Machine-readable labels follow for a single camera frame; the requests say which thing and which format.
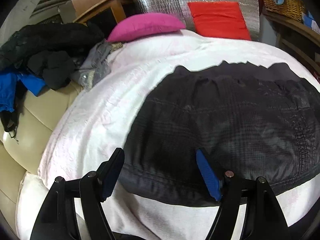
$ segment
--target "pile of clothes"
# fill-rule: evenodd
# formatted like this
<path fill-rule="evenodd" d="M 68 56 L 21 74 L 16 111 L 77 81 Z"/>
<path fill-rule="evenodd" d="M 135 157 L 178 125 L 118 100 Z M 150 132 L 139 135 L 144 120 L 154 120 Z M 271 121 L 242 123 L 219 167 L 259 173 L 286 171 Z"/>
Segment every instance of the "pile of clothes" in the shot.
<path fill-rule="evenodd" d="M 28 25 L 14 33 L 0 48 L 0 118 L 4 130 L 16 130 L 17 104 L 27 89 L 38 96 L 45 85 L 53 90 L 65 87 L 92 47 L 97 43 L 109 46 L 101 42 L 103 39 L 98 27 L 82 24 Z"/>

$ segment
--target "leather sofa cushion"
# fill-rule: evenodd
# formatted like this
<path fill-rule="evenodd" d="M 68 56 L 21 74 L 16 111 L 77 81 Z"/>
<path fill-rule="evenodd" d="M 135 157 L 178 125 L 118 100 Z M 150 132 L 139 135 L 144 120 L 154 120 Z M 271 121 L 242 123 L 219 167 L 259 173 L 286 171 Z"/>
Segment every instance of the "leather sofa cushion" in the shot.
<path fill-rule="evenodd" d="M 0 210 L 13 230 L 20 182 L 25 172 L 0 142 Z"/>
<path fill-rule="evenodd" d="M 45 90 L 38 97 L 28 91 L 19 115 L 16 138 L 3 132 L 0 125 L 5 149 L 30 173 L 37 174 L 42 153 L 52 131 L 81 90 L 81 86 L 71 82 L 57 91 Z"/>

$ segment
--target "wooden shelf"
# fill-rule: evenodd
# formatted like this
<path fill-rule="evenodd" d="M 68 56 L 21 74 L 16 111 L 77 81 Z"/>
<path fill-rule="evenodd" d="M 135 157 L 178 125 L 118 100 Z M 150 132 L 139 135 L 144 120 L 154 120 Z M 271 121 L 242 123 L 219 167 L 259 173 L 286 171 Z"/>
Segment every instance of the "wooden shelf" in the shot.
<path fill-rule="evenodd" d="M 263 9 L 263 14 L 266 16 L 268 20 L 280 23 L 291 28 L 292 30 L 302 34 L 303 36 L 311 40 L 314 44 L 316 44 L 318 47 L 320 47 L 320 34 L 316 33 L 311 28 L 303 25 L 298 21 L 287 18 L 280 14 L 269 12 L 265 8 Z"/>
<path fill-rule="evenodd" d="M 310 66 L 312 66 L 316 72 L 320 73 L 320 66 L 316 62 L 314 62 L 310 57 L 308 57 L 301 49 L 299 49 L 292 43 L 286 41 L 285 39 L 281 39 L 281 42 L 293 51 L 295 51 L 298 55 L 300 55 L 300 57 L 302 57 Z"/>
<path fill-rule="evenodd" d="M 124 10 L 121 4 L 132 3 L 132 0 L 102 0 L 96 5 L 92 6 L 90 9 L 85 11 L 82 15 L 80 15 L 77 19 L 75 19 L 74 23 L 85 23 L 92 17 L 96 16 L 100 12 L 103 12 L 107 8 L 111 8 L 115 19 L 117 22 L 122 21 L 126 18 Z"/>

